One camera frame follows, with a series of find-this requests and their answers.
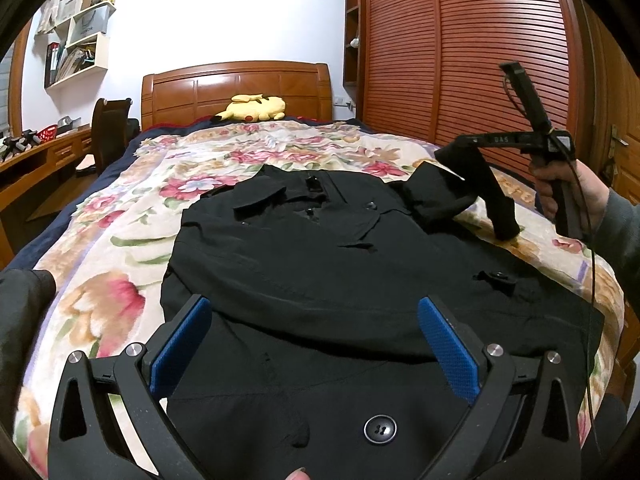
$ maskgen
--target person's leg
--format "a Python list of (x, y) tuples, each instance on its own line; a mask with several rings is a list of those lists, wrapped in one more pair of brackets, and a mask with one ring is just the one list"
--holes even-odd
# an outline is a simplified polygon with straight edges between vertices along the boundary
[(594, 478), (594, 473), (603, 462), (626, 426), (626, 407), (620, 397), (605, 394), (594, 420), (598, 443), (602, 455), (598, 454), (593, 431), (582, 446), (582, 480)]

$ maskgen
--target wooden headboard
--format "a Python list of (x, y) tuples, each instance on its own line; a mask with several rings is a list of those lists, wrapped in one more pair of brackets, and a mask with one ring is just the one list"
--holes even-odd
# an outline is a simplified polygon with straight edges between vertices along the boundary
[(329, 67), (295, 61), (234, 61), (190, 66), (142, 79), (142, 129), (187, 125), (225, 110), (238, 94), (279, 96), (286, 114), (333, 119)]

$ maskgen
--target gray sleeve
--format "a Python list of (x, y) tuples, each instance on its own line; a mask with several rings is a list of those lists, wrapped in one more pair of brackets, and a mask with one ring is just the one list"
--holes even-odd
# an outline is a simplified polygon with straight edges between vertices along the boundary
[(640, 205), (610, 190), (591, 248), (613, 268), (625, 299), (640, 317)]

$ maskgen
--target pikachu plush toy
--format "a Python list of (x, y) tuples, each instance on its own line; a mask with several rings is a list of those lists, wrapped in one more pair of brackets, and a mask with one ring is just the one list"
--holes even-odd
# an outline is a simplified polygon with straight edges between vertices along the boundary
[(237, 95), (231, 98), (233, 101), (226, 110), (213, 116), (213, 120), (220, 121), (233, 119), (257, 123), (257, 121), (279, 120), (284, 117), (285, 102), (280, 97), (262, 97), (260, 95)]

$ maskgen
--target fingernail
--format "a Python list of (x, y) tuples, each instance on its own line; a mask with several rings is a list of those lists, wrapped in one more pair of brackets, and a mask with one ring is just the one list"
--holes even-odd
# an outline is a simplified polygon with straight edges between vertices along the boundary
[(303, 473), (305, 471), (306, 469), (304, 467), (301, 467), (300, 469), (296, 469), (293, 473), (287, 476), (285, 480), (296, 480), (296, 478), (298, 478), (298, 474)]

